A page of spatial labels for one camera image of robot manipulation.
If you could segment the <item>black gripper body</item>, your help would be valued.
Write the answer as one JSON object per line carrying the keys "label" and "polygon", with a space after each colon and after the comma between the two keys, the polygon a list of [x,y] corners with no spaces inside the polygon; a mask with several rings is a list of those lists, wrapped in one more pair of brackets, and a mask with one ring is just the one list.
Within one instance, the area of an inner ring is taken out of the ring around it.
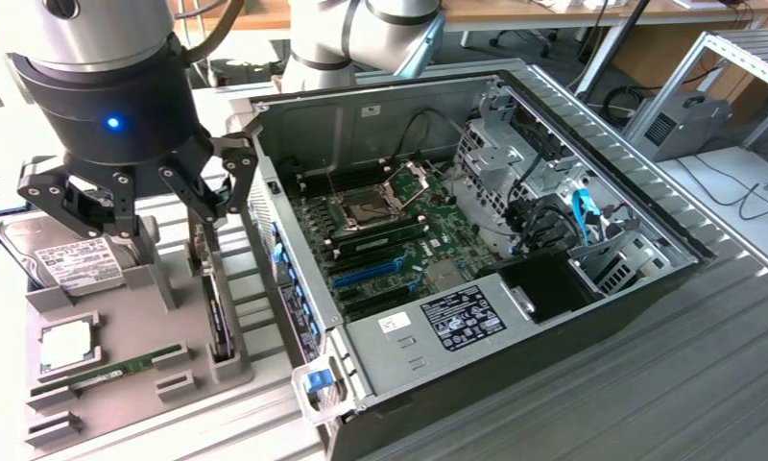
{"label": "black gripper body", "polygon": [[116,167],[169,157],[209,160],[212,143],[177,51],[164,47],[144,61],[101,72],[54,70],[18,54],[12,63],[76,161]]}

